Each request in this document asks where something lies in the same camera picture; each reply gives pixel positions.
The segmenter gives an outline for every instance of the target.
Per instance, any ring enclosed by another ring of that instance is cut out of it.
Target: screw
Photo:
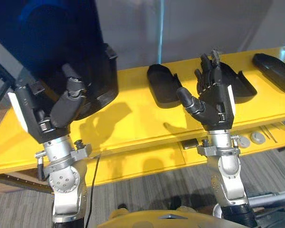
[[[203,147],[208,147],[209,146],[209,140],[208,139],[203,139],[201,142],[202,142],[202,146]]]
[[[75,141],[74,144],[76,145],[76,148],[77,148],[78,150],[83,149],[83,148],[85,147],[85,146],[83,145],[81,139],[78,139],[77,141]]]

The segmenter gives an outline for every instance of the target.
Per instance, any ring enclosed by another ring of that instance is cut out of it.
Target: yellow table
[[[285,127],[281,125],[278,129],[270,125],[285,120],[285,93],[253,66],[251,59],[255,53],[266,53],[285,61],[285,47],[221,56],[221,61],[236,72],[243,70],[257,90],[252,100],[236,105],[233,131],[246,134],[254,127],[267,125],[275,138],[279,138],[277,143],[272,144],[273,139],[268,139],[270,144],[249,147],[243,150],[245,154],[285,145]],[[197,80],[193,71],[200,68],[200,59],[164,65],[172,73],[177,73],[182,85],[197,96]],[[184,151],[177,143],[204,137],[206,133],[201,124],[181,105],[170,109],[161,109],[156,105],[148,87],[147,69],[138,67],[118,71],[118,97],[98,113],[71,124],[73,141],[83,139],[84,143],[92,144],[93,154],[101,152],[103,155],[97,184],[200,164],[206,160],[192,151]],[[0,124],[0,173],[35,168],[37,161],[34,154],[42,149],[22,130],[10,109]],[[89,162],[88,184],[94,165],[94,161]]]

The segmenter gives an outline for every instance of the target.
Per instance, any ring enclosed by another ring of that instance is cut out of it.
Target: robotic hand
[[[212,189],[224,218],[255,227],[257,223],[240,178],[238,136],[230,135],[235,116],[232,88],[223,83],[218,52],[213,50],[211,55],[212,60],[205,54],[201,56],[202,73],[195,70],[199,98],[184,87],[177,90],[177,96],[207,131],[208,139],[197,148],[199,154],[207,156]]]
[[[43,84],[29,71],[20,74],[10,100],[22,127],[44,150],[36,153],[38,178],[48,179],[55,199],[52,220],[55,227],[83,227],[86,212],[86,161],[91,145],[81,140],[73,146],[70,123],[77,117],[85,101],[85,85],[69,64],[62,66],[66,77],[65,92],[53,102]],[[43,157],[50,164],[43,167]]]

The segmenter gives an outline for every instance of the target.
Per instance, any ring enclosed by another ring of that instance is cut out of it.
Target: gray carpet
[[[285,150],[248,155],[241,161],[248,195],[285,190]],[[207,167],[199,165],[96,186],[89,227],[106,221],[121,203],[130,211],[167,209],[171,197],[177,195],[183,205],[193,208],[214,204]],[[30,190],[0,194],[0,228],[50,227],[51,204],[51,195]]]

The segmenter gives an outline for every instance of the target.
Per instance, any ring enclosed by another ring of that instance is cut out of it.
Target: metal bracket
[[[48,176],[52,172],[64,169],[74,162],[81,159],[87,158],[92,152],[92,147],[90,144],[85,145],[84,148],[79,150],[72,150],[70,155],[63,157],[57,161],[52,161],[47,167],[44,168],[45,176]]]
[[[239,148],[234,147],[216,147],[216,146],[197,146],[198,154],[209,157],[209,156],[231,156],[234,154],[240,154]]]

